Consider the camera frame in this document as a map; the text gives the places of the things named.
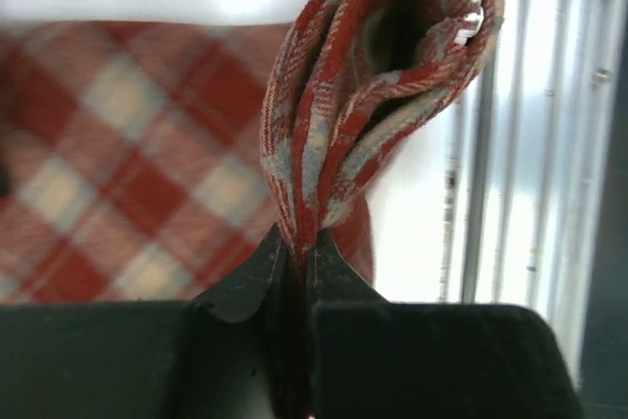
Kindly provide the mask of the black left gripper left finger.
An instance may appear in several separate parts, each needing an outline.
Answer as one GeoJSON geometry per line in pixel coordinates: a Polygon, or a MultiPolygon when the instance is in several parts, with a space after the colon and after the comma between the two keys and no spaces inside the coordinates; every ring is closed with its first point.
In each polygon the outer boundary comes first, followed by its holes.
{"type": "Polygon", "coordinates": [[[5,418],[276,418],[286,246],[271,229],[221,281],[183,301],[1,309],[5,418]]]}

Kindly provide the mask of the red plaid skirt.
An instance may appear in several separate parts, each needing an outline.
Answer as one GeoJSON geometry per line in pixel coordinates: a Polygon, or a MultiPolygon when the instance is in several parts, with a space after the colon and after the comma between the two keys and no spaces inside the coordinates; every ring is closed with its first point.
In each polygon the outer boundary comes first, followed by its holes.
{"type": "Polygon", "coordinates": [[[308,252],[373,282],[366,191],[484,68],[503,0],[308,0],[288,25],[1,27],[1,309],[183,301],[271,229],[276,418],[312,413],[308,252]]]}

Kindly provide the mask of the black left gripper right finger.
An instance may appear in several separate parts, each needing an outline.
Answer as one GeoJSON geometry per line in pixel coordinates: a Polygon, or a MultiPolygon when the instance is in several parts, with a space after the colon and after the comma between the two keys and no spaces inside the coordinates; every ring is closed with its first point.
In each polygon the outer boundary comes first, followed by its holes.
{"type": "Polygon", "coordinates": [[[399,303],[340,256],[308,252],[309,366],[318,418],[580,418],[549,325],[508,304],[399,303]]]}

